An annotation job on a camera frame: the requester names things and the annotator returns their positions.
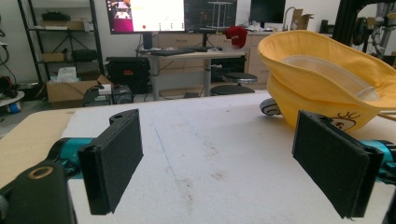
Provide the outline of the black keyboard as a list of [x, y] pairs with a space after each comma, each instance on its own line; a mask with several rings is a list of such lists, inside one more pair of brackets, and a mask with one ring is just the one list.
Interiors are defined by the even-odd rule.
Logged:
[[182, 48], [182, 49], [161, 49], [154, 50], [149, 53], [149, 55], [153, 56], [174, 56], [180, 54], [188, 54], [194, 52], [207, 52], [207, 49], [200, 48]]

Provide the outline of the white foam mat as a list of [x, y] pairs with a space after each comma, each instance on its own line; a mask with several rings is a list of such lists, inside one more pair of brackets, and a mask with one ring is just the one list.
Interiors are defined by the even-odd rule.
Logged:
[[292, 157], [294, 130], [259, 109], [265, 93], [139, 103], [144, 157], [113, 214], [78, 224], [380, 224], [394, 187], [377, 183], [362, 218], [343, 219]]

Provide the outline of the yellow bucket hat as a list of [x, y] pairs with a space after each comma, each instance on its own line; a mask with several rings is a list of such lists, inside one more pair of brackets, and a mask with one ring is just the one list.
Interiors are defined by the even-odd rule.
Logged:
[[291, 127], [301, 110], [324, 115], [343, 131], [396, 110], [396, 69], [325, 35], [272, 34], [258, 53], [270, 70], [267, 90]]

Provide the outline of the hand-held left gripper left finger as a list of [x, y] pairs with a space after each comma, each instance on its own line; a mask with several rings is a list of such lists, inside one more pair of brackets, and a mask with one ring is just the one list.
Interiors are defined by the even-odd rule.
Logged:
[[115, 212], [143, 156], [138, 109], [110, 117], [109, 126], [78, 150], [92, 215]]

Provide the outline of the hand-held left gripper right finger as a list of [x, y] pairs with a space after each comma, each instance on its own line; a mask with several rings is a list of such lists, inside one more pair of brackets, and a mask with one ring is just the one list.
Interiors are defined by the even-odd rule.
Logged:
[[384, 152], [366, 146], [316, 113], [298, 113], [292, 155], [340, 217], [363, 217]]

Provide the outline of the black metal shelf rack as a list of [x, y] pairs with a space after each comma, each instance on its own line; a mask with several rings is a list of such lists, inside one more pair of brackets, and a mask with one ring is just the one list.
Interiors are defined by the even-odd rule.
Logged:
[[104, 73], [94, 0], [17, 0], [38, 81], [61, 67]]

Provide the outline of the computer monitor with bright screen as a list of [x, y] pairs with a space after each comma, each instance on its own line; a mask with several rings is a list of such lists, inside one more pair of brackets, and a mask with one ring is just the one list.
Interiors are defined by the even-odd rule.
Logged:
[[106, 0], [110, 33], [184, 32], [184, 0]]

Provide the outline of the open cardboard box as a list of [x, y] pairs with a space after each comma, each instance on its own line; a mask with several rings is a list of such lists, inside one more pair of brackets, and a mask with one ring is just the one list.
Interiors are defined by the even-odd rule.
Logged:
[[83, 97], [86, 91], [103, 84], [111, 84], [111, 81], [103, 75], [100, 75], [96, 80], [48, 82], [48, 101], [54, 108], [83, 107]]

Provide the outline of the white round object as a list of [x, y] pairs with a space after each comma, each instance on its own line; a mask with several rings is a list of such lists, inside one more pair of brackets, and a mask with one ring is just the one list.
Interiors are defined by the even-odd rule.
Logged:
[[265, 99], [260, 104], [261, 112], [266, 116], [280, 115], [281, 111], [273, 98]]

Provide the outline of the black metal frame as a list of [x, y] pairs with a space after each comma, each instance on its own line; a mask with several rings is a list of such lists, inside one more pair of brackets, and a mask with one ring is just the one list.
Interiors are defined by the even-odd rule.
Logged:
[[339, 43], [350, 46], [356, 19], [363, 8], [371, 4], [395, 2], [396, 0], [340, 0], [332, 38]]

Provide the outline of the black computer monitor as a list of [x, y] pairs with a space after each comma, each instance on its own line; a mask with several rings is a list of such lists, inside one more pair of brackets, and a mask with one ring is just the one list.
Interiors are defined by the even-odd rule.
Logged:
[[281, 23], [286, 0], [251, 0], [249, 18], [260, 23]]

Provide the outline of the black hard case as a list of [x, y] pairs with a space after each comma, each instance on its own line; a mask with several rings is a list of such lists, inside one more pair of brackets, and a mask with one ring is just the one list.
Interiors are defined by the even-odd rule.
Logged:
[[107, 57], [107, 77], [114, 84], [127, 85], [134, 94], [148, 92], [149, 59], [145, 57]]

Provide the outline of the computer monitor with dark screen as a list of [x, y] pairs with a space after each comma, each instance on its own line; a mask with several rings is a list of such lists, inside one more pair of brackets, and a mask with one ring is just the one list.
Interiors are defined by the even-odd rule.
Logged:
[[237, 0], [184, 0], [185, 30], [224, 30], [235, 25]]

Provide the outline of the small cardboard box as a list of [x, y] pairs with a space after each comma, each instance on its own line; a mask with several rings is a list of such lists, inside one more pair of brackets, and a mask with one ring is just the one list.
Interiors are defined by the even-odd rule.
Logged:
[[291, 19], [291, 30], [306, 30], [313, 14], [304, 14], [302, 9], [295, 9]]

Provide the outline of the black round stool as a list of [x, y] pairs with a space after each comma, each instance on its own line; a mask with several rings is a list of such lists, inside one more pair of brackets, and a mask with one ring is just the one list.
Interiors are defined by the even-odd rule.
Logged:
[[222, 79], [226, 82], [232, 82], [237, 84], [250, 84], [256, 83], [258, 78], [248, 73], [227, 73], [222, 76]]
[[210, 90], [210, 94], [214, 96], [244, 94], [244, 93], [254, 93], [254, 92], [255, 91], [253, 89], [239, 85], [220, 85]]

